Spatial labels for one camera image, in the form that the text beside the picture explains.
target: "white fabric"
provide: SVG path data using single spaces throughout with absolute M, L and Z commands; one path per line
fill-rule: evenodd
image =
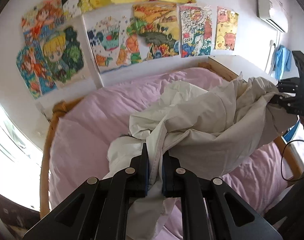
M 130 165 L 146 141 L 149 187 L 128 211 L 127 236 L 134 240 L 158 235 L 175 199 L 162 196 L 162 154 L 180 160 L 198 177 L 212 179 L 229 173 L 255 149 L 270 143 L 297 121 L 277 105 L 267 105 L 277 88 L 264 78 L 242 76 L 207 92 L 183 81 L 168 85 L 161 98 L 130 116 L 132 137 L 114 140 L 108 150 L 110 172 Z

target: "air conditioner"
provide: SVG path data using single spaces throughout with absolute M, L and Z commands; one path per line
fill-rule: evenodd
M 279 5 L 273 5 L 270 0 L 257 0 L 258 1 L 258 17 L 271 25 L 276 30 L 287 33 L 288 32 L 288 19 L 281 11 Z

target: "bright window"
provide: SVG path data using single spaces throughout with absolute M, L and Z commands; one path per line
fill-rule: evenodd
M 11 122 L 0 105 L 0 194 L 39 211 L 42 151 Z

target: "pink mattress cover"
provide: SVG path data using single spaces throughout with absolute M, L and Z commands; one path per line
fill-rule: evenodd
M 203 68 L 145 77 L 101 88 L 60 119 L 50 152 L 52 208 L 87 178 L 101 179 L 108 173 L 108 147 L 121 134 L 128 133 L 130 114 L 147 108 L 159 98 L 164 87 L 175 80 L 184 80 L 206 90 L 225 82 Z M 264 145 L 223 179 L 257 212 L 262 213 L 287 186 L 281 177 L 280 159 L 274 143 Z

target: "black cable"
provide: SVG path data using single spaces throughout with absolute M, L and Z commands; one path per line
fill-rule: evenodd
M 289 142 L 285 145 L 285 147 L 284 147 L 284 149 L 283 149 L 283 151 L 282 151 L 282 155 L 281 155 L 281 176 L 282 176 L 282 179 L 286 180 L 287 182 L 296 182 L 296 181 L 299 181 L 299 180 L 301 180 L 301 179 L 304 179 L 304 177 L 302 177 L 302 178 L 299 178 L 299 179 L 292 179 L 292 180 L 290 180 L 290 179 L 284 178 L 284 176 L 283 176 L 283 172 L 282 172 L 282 160 L 283 160 L 284 151 L 285 151 L 285 148 L 286 148 L 290 143 L 292 143 L 292 142 L 304 142 L 304 140 L 296 139 L 296 140 L 289 141 Z

